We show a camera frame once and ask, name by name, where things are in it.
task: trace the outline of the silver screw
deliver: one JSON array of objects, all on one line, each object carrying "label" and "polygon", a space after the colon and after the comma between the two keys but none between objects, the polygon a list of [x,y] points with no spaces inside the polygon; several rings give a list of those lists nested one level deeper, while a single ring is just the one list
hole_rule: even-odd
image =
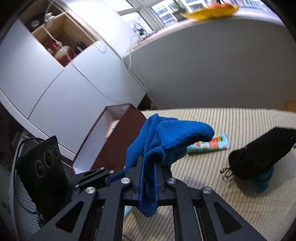
[{"label": "silver screw", "polygon": [[175,178],[173,178],[173,177],[170,177],[169,179],[168,179],[168,183],[169,184],[175,184],[176,183],[176,179]]},{"label": "silver screw", "polygon": [[205,193],[205,194],[211,194],[212,193],[212,189],[210,187],[204,187],[202,189],[202,191]]},{"label": "silver screw", "polygon": [[94,193],[96,189],[94,187],[88,187],[87,189],[85,189],[85,191],[88,193],[88,194],[91,194],[91,193]]},{"label": "silver screw", "polygon": [[121,182],[123,183],[123,184],[127,184],[127,183],[129,183],[131,180],[128,178],[128,177],[124,177],[124,178],[122,178],[121,179]]}]

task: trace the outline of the black drawstring bag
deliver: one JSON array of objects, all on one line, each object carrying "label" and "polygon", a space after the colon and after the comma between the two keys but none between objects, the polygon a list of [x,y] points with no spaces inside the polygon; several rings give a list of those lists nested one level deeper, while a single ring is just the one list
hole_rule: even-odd
[{"label": "black drawstring bag", "polygon": [[296,143],[296,130],[275,127],[244,148],[229,154],[229,168],[223,168],[228,178],[234,173],[243,180],[253,179],[268,171]]}]

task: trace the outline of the yellow plate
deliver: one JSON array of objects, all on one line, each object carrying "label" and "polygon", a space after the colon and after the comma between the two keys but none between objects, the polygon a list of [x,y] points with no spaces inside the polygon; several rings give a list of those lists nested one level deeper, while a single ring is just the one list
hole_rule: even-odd
[{"label": "yellow plate", "polygon": [[239,6],[233,6],[233,8],[203,8],[201,10],[182,14],[185,18],[191,18],[194,20],[207,20],[211,18],[227,17],[234,14],[239,9]]}]

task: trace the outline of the maroon box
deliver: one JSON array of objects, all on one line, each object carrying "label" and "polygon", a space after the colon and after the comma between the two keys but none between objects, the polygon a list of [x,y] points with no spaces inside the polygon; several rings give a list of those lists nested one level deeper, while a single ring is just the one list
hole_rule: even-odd
[{"label": "maroon box", "polygon": [[[115,120],[119,122],[106,138]],[[127,148],[137,138],[145,121],[145,116],[132,104],[106,107],[74,159],[74,172],[77,174],[99,167],[114,171],[123,169]]]}]

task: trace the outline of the potted plant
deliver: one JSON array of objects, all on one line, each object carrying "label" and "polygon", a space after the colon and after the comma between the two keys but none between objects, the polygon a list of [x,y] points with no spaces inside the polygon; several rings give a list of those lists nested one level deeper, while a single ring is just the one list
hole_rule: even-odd
[{"label": "potted plant", "polygon": [[183,3],[180,2],[180,0],[173,0],[174,6],[177,9],[176,12],[173,13],[174,17],[177,19],[177,21],[182,21],[185,18],[181,15],[181,13],[187,13],[187,8],[184,6]]}]

